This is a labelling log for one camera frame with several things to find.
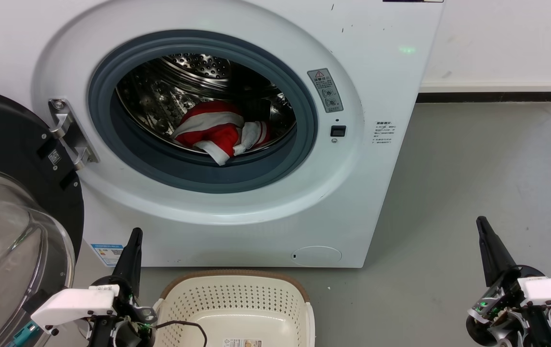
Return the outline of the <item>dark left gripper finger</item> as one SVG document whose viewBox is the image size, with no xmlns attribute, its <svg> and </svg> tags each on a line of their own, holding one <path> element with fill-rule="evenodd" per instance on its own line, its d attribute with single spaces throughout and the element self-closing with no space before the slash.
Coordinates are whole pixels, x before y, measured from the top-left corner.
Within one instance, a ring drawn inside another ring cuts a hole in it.
<svg viewBox="0 0 551 347">
<path fill-rule="evenodd" d="M 130 247 L 129 247 L 129 241 L 124 246 L 123 251 L 120 255 L 119 260 L 117 261 L 117 265 L 115 266 L 115 269 L 113 270 L 113 275 L 125 279 L 129 287 L 131 287 L 129 283 L 129 272 L 130 272 Z"/>
<path fill-rule="evenodd" d="M 130 270 L 129 283 L 134 295 L 139 295 L 141 267 L 143 259 L 143 230 L 141 228 L 133 228 L 129 240 L 130 247 Z"/>
</svg>

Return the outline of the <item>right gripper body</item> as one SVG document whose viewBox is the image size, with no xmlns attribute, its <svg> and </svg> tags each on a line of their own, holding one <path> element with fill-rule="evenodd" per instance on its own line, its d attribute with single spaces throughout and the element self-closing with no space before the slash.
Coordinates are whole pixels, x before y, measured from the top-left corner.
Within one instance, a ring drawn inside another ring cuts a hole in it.
<svg viewBox="0 0 551 347">
<path fill-rule="evenodd" d="M 468 312 L 470 338 L 485 347 L 551 347 L 551 304 L 525 302 L 519 283 L 542 275 L 524 265 L 491 274 L 487 292 Z"/>
</svg>

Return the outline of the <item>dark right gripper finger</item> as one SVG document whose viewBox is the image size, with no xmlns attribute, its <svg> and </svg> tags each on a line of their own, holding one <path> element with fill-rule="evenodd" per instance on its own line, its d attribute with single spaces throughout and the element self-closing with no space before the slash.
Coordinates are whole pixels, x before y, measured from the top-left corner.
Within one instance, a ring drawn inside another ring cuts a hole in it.
<svg viewBox="0 0 551 347">
<path fill-rule="evenodd" d="M 497 235 L 486 217 L 477 217 L 479 248 L 482 257 L 485 285 L 493 285 L 501 273 L 495 253 L 498 250 Z"/>
<path fill-rule="evenodd" d="M 507 250 L 499 236 L 497 237 L 497 241 L 498 250 L 495 253 L 495 257 L 496 260 L 499 261 L 499 268 L 501 270 L 501 273 L 497 278 L 498 280 L 505 271 L 510 270 L 511 268 L 516 266 L 516 262 L 514 261 L 513 257 L 511 257 L 509 251 Z"/>
</svg>

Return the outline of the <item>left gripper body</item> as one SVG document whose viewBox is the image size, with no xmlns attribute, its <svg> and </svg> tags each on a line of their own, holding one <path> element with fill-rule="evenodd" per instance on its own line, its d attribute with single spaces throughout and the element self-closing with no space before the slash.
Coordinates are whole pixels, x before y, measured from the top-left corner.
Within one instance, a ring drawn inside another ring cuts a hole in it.
<svg viewBox="0 0 551 347">
<path fill-rule="evenodd" d="M 140 278 L 103 277 L 92 286 L 118 286 L 112 307 L 104 313 L 88 314 L 89 347 L 152 347 L 155 310 L 139 303 Z"/>
</svg>

